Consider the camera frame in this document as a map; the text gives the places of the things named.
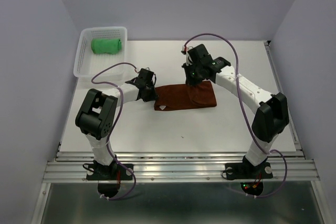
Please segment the brown microfiber towel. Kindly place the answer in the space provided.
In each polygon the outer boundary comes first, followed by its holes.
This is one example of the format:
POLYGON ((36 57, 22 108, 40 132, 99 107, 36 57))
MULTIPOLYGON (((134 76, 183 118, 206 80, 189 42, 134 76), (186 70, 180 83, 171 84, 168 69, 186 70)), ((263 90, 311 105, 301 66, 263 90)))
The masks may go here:
POLYGON ((156 89, 158 99, 155 111, 177 111, 213 108, 217 101, 210 81, 203 81, 196 86, 171 84, 156 89))

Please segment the green microfiber towel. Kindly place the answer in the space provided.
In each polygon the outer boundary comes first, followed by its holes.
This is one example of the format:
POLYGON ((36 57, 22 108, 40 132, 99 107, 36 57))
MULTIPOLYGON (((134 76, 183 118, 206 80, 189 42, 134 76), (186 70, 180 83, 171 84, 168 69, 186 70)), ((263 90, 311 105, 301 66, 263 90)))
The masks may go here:
POLYGON ((122 49, 121 39, 93 39, 91 50, 94 54, 117 54, 122 49))

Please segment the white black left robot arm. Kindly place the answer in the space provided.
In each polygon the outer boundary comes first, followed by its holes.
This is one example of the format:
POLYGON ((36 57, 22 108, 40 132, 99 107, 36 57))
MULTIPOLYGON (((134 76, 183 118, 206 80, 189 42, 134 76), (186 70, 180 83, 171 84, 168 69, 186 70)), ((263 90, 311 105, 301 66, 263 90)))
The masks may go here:
POLYGON ((128 102, 142 100, 155 101, 158 95, 155 90, 156 74, 149 69, 140 69, 138 76, 118 86, 112 86, 107 93, 90 89, 81 104, 75 119, 91 146, 94 163, 99 165, 99 173, 106 179, 113 178, 117 172, 116 155, 111 149, 109 138, 121 116, 123 105, 128 102))

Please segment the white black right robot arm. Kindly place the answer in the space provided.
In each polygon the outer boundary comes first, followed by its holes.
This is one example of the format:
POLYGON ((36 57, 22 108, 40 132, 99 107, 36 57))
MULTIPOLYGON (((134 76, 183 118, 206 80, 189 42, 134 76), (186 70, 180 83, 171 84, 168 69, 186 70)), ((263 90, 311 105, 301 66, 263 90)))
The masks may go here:
POLYGON ((183 47, 186 62, 182 65, 186 84, 196 86, 205 80, 226 89, 236 96, 240 107, 250 108, 254 114, 248 129, 253 142, 245 155, 241 170, 244 175, 253 177, 260 172, 270 148, 289 124, 287 98, 281 92, 272 94, 249 81, 223 57, 212 58, 203 44, 196 47, 183 47))

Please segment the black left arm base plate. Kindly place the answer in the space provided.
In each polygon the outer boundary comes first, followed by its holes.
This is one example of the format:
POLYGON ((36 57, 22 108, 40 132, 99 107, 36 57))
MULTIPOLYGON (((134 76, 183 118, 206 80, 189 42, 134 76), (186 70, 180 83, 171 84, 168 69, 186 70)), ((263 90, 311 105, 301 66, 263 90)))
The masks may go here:
POLYGON ((125 164, 126 169, 119 164, 112 162, 109 166, 93 163, 84 163, 82 167, 86 171, 88 181, 132 181, 133 176, 127 170, 133 170, 133 164, 125 164))

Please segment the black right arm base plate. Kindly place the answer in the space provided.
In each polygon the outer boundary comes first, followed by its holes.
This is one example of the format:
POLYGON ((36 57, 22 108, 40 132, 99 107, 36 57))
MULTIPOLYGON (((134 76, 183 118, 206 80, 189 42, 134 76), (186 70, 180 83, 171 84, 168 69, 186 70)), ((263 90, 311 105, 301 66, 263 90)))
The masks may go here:
POLYGON ((273 173, 269 162, 264 161, 253 166, 250 162, 243 160, 239 163, 226 163, 221 176, 226 180, 272 179, 273 173))

